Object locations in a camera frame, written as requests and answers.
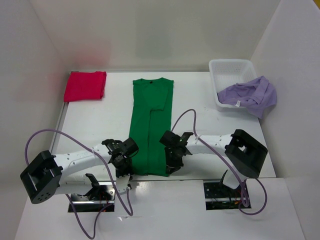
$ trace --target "basket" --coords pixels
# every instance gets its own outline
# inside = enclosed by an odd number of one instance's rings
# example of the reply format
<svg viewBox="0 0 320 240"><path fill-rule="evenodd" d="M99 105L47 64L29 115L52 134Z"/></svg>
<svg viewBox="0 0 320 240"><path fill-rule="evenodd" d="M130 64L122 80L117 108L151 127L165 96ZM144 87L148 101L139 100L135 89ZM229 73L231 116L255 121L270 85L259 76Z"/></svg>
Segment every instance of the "basket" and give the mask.
<svg viewBox="0 0 320 240"><path fill-rule="evenodd" d="M218 111L245 110L245 107L223 104L219 102L218 93L234 85L247 83L257 78L254 65L249 60L214 59L209 62L214 100Z"/></svg>

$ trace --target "white label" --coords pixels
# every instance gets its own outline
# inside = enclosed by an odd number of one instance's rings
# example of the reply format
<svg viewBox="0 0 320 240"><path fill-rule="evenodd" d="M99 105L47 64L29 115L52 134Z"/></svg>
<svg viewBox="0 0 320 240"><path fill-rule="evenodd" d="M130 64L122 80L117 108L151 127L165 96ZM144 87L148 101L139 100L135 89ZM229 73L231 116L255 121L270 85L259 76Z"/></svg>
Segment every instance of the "white label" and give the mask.
<svg viewBox="0 0 320 240"><path fill-rule="evenodd" d="M240 103L241 103L241 102L238 100L238 101L236 102L235 106L236 106L236 107L240 107Z"/></svg>

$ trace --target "folded red cloth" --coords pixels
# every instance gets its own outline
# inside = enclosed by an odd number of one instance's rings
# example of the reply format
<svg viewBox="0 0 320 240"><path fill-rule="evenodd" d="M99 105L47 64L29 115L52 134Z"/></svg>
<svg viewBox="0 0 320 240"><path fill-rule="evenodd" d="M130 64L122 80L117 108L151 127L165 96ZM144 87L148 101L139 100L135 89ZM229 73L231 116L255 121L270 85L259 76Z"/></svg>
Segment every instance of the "folded red cloth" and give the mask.
<svg viewBox="0 0 320 240"><path fill-rule="evenodd" d="M102 99L106 78L107 73L105 71L72 72L66 84L63 101Z"/></svg>

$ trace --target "white wall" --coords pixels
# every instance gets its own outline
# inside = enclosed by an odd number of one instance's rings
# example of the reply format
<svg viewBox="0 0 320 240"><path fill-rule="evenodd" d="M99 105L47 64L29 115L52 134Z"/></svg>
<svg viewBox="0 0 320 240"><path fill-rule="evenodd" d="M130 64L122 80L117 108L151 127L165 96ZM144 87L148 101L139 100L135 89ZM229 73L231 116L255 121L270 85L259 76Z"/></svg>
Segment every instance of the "white wall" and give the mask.
<svg viewBox="0 0 320 240"><path fill-rule="evenodd" d="M320 236L320 10L281 0L253 63L277 91L261 121L272 163L286 182L307 240Z"/></svg>
<svg viewBox="0 0 320 240"><path fill-rule="evenodd" d="M30 2L0 1L1 239L14 239L26 203L20 181L25 143L36 130L55 127L66 73ZM50 141L39 136L30 157Z"/></svg>
<svg viewBox="0 0 320 240"><path fill-rule="evenodd" d="M250 59L280 0L30 0L72 70L208 70Z"/></svg>

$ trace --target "purple cable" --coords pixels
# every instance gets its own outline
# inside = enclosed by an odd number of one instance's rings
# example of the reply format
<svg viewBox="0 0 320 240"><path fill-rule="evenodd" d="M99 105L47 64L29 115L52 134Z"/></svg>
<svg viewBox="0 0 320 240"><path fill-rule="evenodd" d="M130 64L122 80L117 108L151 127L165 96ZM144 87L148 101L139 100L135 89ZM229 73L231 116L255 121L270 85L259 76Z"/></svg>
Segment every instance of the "purple cable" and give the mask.
<svg viewBox="0 0 320 240"><path fill-rule="evenodd" d="M97 152L95 152L95 151L92 151L89 147L85 146L84 144L82 144L81 142L79 142L78 140L76 140L75 138L73 138L72 136L70 136L70 135L68 135L68 134L66 134L66 133L64 133L64 132L62 132L62 131L47 128L47 129L42 129L42 130L36 131L34 134L32 134L31 137L30 137L30 138L28 139L28 141L26 142L25 148L24 148L24 159L25 159L25 163L26 163L27 165L29 165L29 160L28 160L28 147L29 147L29 144L30 144L31 140L32 140L36 135L38 135L38 134L40 134L40 133L43 133L43 132L54 132L54 133L61 134L61 135L65 136L65 137L67 137L68 139L74 141L76 144L80 145L80 146L83 147L85 150L87 150L87 151L92 152L93 154L95 154L95 155L103 162L103 164L105 165L105 168L106 168L106 170L107 170L107 172L108 172L108 175L109 175L109 177L110 177L110 181L111 181L112 186L113 186L113 188L114 188L115 194L117 195L117 197L118 197L121 205L123 206L124 210L126 211L126 213L127 213L129 216L133 216L134 211L133 211L133 209L132 209L131 202L130 202L130 199L129 199L129 190L126 191L126 198L127 198L127 201L128 201L128 205L129 205L130 211L128 210L127 206L125 205L124 201L122 200L122 198L121 198L121 196L120 196L120 193L119 193L119 191L118 191L118 189L117 189L117 187L116 187L115 181L114 181L114 179L113 179L113 177L112 177L111 171L110 171L110 169L109 169L109 167L108 167L108 164L107 164L106 160L105 160L99 153L97 153ZM87 233L87 231L84 229L84 227L82 226L81 221L80 221L80 219L79 219L79 216L78 216L78 214L77 214L76 208L75 208L75 206L74 206L74 203L72 202L70 196L69 196L68 194L66 194L66 197L68 198L68 200L69 200L69 202L70 202L70 205L71 205L71 207L72 207L72 209L73 209L75 218L76 218L76 220L77 220L77 222L78 222L81 230L83 231L83 233L84 233L89 239L94 239L95 236L96 236L96 223L97 223L98 217L99 217L100 213L101 213L104 209L106 209L106 208L108 207L108 205L105 206L105 207L103 207L103 208L98 212L98 214L96 215L95 220L94 220L94 226L93 226L93 236L90 236L90 235Z"/></svg>
<svg viewBox="0 0 320 240"><path fill-rule="evenodd" d="M249 196L248 196L248 193L247 193L247 190L246 190L246 187L245 187L246 181L242 182L241 179L240 179L240 177L239 177L239 175L238 175L238 174L236 173L236 171L232 168L232 166L224 159L224 157L223 157L219 152L217 152L217 150L215 150L212 146L210 146L208 143L206 143L204 140L202 140L202 139L198 136L198 134L197 134L197 132L196 132L196 120L197 120L196 110L194 110L194 109L191 108L191 109L185 111L184 113L182 113L182 114L178 117L178 119L176 120L176 122L174 123L173 128L171 129L171 131L173 131L173 130L175 129L177 123L178 123L179 120L183 117L183 115L185 115L186 113L188 113L188 112L190 112L190 111L192 111L192 112L194 113L194 118L193 118L193 133L194 133L195 137L198 138L201 143L203 143L205 146L207 146L211 151L213 151L213 152L225 163L225 165L231 170L231 172L234 174L235 178L238 180L238 182L239 182L239 184L240 184L240 186L241 186L241 203L239 204L239 210L240 210L242 213L246 214L246 215L257 215L257 214L261 213L261 212L265 209L265 207L266 207L266 205L267 205L267 200L268 200L267 191L266 191L265 186L262 184L262 182L261 182L259 179L255 178L255 180L257 180L257 182L261 185L261 187L262 187L262 189L263 189L264 199L265 199L265 200L264 200L264 204L263 204L262 208L261 208L260 210L256 211L256 212L249 213L249 212L243 211L243 210L241 209L241 205L243 205L243 206L245 206L245 207L249 207L249 205L250 205Z"/></svg>

